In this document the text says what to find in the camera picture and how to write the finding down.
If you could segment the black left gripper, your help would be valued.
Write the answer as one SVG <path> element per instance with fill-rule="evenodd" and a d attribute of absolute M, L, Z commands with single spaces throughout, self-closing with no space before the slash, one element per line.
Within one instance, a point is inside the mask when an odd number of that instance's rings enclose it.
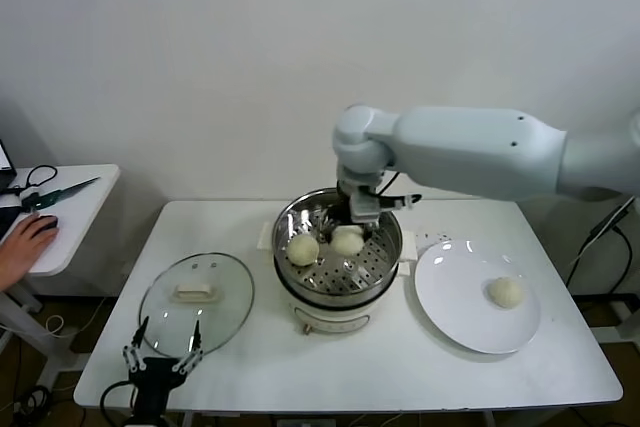
<path fill-rule="evenodd" d="M 131 342 L 123 347 L 122 355 L 129 372 L 129 381 L 137 389 L 133 414 L 163 415 L 171 391 L 183 385 L 187 373 L 191 373 L 203 359 L 200 321 L 195 323 L 188 353 L 180 360 L 157 357 L 143 359 L 140 347 L 148 322 L 149 317 L 145 317 Z"/>

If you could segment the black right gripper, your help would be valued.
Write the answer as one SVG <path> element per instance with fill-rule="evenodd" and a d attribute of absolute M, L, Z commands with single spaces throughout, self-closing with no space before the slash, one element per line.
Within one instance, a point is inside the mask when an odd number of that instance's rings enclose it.
<path fill-rule="evenodd" d="M 350 201 L 352 194 L 356 188 L 346 181 L 338 180 L 336 183 L 337 200 L 327 209 L 327 215 L 318 218 L 313 232 L 316 240 L 320 244 L 329 244 L 332 239 L 332 233 L 335 225 L 353 225 L 351 215 Z M 366 222 L 361 225 L 362 238 L 364 242 L 368 242 L 375 235 L 378 235 L 381 229 L 380 220 Z"/>

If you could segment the person's bare hand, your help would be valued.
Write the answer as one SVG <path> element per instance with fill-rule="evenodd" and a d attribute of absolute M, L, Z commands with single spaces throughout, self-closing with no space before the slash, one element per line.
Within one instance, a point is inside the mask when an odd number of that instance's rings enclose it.
<path fill-rule="evenodd" d="M 1 290 L 18 283 L 58 235 L 58 218 L 37 213 L 21 220 L 1 243 Z"/>

